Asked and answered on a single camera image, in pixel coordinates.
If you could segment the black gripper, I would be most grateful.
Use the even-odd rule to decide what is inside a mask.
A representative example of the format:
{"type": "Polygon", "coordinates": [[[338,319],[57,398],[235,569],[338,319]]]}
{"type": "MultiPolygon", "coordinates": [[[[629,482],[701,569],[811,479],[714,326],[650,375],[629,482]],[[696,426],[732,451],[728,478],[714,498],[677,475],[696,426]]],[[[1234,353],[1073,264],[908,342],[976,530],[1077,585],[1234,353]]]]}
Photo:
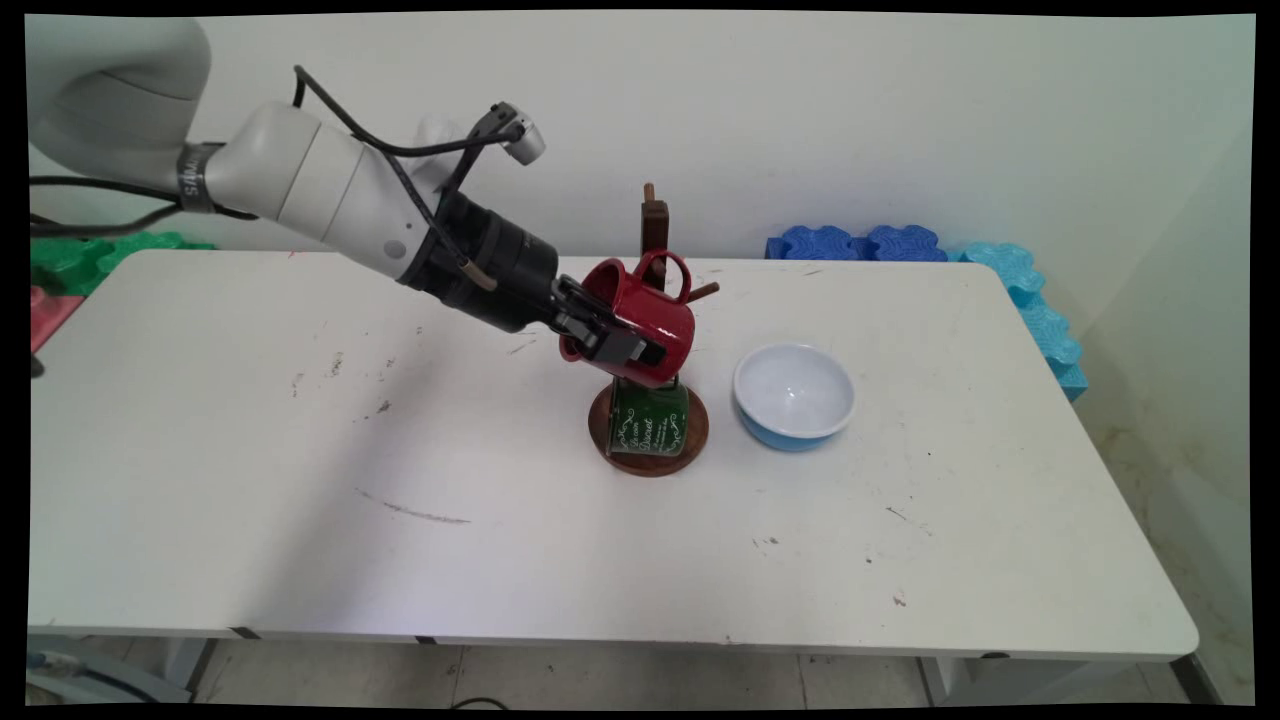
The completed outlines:
{"type": "Polygon", "coordinates": [[[572,277],[557,278],[558,252],[535,234],[461,192],[444,201],[436,219],[497,287],[483,290],[465,277],[435,231],[404,273],[407,287],[508,333],[554,320],[568,363],[659,366],[667,359],[667,345],[621,320],[572,277]]]}

